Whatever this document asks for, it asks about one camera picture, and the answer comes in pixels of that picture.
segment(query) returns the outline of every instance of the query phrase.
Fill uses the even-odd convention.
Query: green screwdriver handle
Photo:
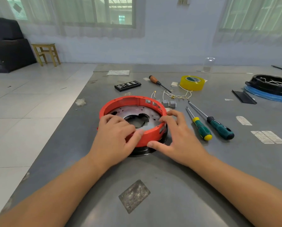
[[[207,122],[218,132],[218,134],[225,140],[231,140],[235,134],[226,126],[219,123],[212,116],[207,117]]]
[[[198,117],[193,118],[192,121],[197,126],[198,132],[204,140],[209,141],[212,139],[212,135],[210,131],[208,130],[206,126],[204,126],[204,124],[200,121]]]

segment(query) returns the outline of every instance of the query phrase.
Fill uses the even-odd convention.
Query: wooden stool
[[[45,64],[47,64],[45,53],[50,54],[50,56],[52,57],[52,62],[54,63],[55,67],[57,66],[56,61],[55,61],[55,57],[57,58],[58,63],[61,64],[55,44],[32,44],[32,46],[35,50],[36,56],[37,56],[41,66],[43,66],[43,63],[41,61],[41,57],[43,57]]]

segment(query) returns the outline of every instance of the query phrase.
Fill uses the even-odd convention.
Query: screwdriver
[[[195,125],[197,126],[198,132],[200,134],[200,136],[205,140],[205,141],[209,141],[212,139],[212,135],[210,133],[210,131],[208,130],[208,128],[206,126],[204,126],[203,123],[201,123],[199,117],[195,117],[193,115],[193,113],[189,110],[188,107],[186,107],[187,112],[192,116],[192,121],[195,123]]]
[[[215,120],[212,116],[207,116],[204,114],[203,111],[201,111],[199,108],[197,108],[195,105],[193,105],[190,101],[188,103],[196,108],[199,112],[201,112],[204,116],[206,116],[207,122],[212,125],[212,127],[218,132],[218,134],[224,138],[225,140],[231,140],[234,138],[235,134],[226,126],[219,123],[217,120]]]
[[[160,83],[160,81],[158,81],[154,76],[149,76],[148,78],[149,78],[150,81],[153,82],[154,84],[160,85],[160,86],[164,87],[164,86]]]

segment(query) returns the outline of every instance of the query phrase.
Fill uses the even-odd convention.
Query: blue ring
[[[250,92],[251,94],[256,95],[256,96],[259,96],[259,97],[262,97],[262,98],[265,98],[265,99],[269,99],[269,100],[273,100],[273,101],[282,102],[282,96],[277,96],[277,95],[273,95],[273,94],[270,94],[270,93],[266,93],[266,92],[260,91],[258,89],[255,89],[253,87],[250,87],[248,85],[246,85],[244,87],[244,89],[246,91]]]

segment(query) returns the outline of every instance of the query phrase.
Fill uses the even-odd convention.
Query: red housing
[[[99,118],[101,119],[102,116],[107,115],[110,111],[123,106],[129,105],[137,105],[137,106],[144,106],[155,110],[161,116],[165,116],[166,109],[165,107],[159,103],[157,100],[152,98],[144,97],[144,96],[124,96],[117,99],[113,99],[105,104],[99,113]],[[150,130],[144,132],[141,140],[138,142],[136,147],[143,147],[146,146],[149,141],[159,141],[162,138],[166,128],[165,122],[162,122],[159,126],[156,126]],[[128,141],[131,138],[132,134],[126,138]]]

